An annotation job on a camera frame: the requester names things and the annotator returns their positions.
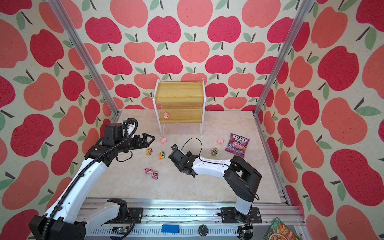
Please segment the wooden two-tier shelf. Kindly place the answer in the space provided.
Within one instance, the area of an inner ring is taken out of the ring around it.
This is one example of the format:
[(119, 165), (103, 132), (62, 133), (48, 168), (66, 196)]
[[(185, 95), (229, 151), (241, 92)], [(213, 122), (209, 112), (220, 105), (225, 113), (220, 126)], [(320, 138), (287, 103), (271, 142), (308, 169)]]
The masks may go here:
[[(152, 98), (161, 136), (166, 124), (199, 124), (200, 135), (204, 132), (206, 90), (205, 81), (175, 82), (157, 80)], [(164, 112), (170, 117), (164, 119)]]

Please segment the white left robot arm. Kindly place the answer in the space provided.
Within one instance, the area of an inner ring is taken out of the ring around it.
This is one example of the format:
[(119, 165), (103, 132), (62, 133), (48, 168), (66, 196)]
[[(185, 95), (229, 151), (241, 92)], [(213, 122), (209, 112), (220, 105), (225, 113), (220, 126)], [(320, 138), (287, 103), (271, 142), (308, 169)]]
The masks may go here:
[(146, 149), (151, 145), (149, 135), (135, 135), (114, 146), (96, 144), (86, 154), (77, 175), (58, 200), (42, 216), (34, 216), (29, 228), (37, 240), (83, 240), (100, 226), (112, 223), (136, 223), (127, 202), (109, 199), (101, 207), (79, 217), (79, 211), (97, 182), (119, 153)]

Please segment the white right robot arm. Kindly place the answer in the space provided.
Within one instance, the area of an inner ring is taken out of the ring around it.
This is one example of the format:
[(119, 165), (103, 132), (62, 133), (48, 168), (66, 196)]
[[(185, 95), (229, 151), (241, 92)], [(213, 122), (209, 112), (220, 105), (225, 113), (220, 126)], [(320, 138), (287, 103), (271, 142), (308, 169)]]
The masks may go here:
[(177, 146), (173, 146), (168, 158), (186, 175), (207, 175), (225, 180), (238, 196), (234, 210), (236, 218), (243, 223), (249, 221), (262, 175), (247, 161), (239, 156), (230, 160), (206, 159), (191, 152), (184, 154)]

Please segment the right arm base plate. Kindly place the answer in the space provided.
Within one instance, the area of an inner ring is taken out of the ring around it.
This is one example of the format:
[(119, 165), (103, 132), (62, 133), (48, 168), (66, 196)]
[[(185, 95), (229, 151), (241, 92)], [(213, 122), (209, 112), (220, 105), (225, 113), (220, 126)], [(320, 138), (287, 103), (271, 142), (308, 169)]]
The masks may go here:
[(233, 208), (221, 208), (217, 216), (221, 217), (224, 224), (261, 224), (262, 217), (258, 208), (250, 208), (248, 214), (244, 215)]

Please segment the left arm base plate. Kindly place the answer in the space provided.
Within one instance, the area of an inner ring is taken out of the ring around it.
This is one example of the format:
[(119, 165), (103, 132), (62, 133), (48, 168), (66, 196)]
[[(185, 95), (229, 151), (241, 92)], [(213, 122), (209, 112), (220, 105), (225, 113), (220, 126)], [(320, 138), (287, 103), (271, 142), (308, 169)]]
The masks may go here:
[(135, 222), (140, 224), (143, 217), (143, 208), (127, 208), (119, 209), (118, 216), (110, 220), (111, 224), (130, 224)]

